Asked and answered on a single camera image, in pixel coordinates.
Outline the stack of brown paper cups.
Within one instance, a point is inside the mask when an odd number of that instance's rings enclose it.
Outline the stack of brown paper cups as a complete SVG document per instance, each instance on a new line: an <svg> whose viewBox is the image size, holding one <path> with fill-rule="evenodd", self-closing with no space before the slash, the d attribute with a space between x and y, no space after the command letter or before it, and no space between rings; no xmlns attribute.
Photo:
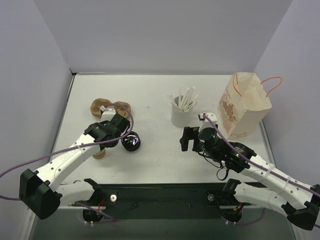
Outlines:
<svg viewBox="0 0 320 240"><path fill-rule="evenodd" d="M99 151L98 153L94 154L92 157L96 160L101 160L106 156L106 150L103 149L101 151Z"/></svg>

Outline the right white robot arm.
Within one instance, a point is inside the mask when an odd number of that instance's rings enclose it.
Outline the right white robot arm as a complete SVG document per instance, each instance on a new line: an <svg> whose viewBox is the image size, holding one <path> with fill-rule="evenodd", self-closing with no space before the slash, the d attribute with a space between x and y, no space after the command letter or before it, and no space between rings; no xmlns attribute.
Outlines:
<svg viewBox="0 0 320 240"><path fill-rule="evenodd" d="M284 215L303 230L316 227L320 214L319 184L309 185L291 178L244 144L218 137L214 127L185 127L179 140L183 152L188 150L190 141L193 141L192 151L210 164L227 173L234 171L252 178L264 186L253 187L230 178L221 192L225 203L257 205Z"/></svg>

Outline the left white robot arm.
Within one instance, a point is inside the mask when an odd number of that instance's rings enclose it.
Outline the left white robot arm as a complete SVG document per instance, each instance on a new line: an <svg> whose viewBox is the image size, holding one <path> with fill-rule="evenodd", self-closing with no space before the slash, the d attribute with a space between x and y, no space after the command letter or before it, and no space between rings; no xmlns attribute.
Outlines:
<svg viewBox="0 0 320 240"><path fill-rule="evenodd" d="M66 152L20 175L19 199L41 220L50 217L61 205L79 201L97 205L102 193L95 181L85 179L71 184L63 184L63 181L93 155L115 147L122 134L129 133L132 128L132 122L118 113L111 120L92 123Z"/></svg>

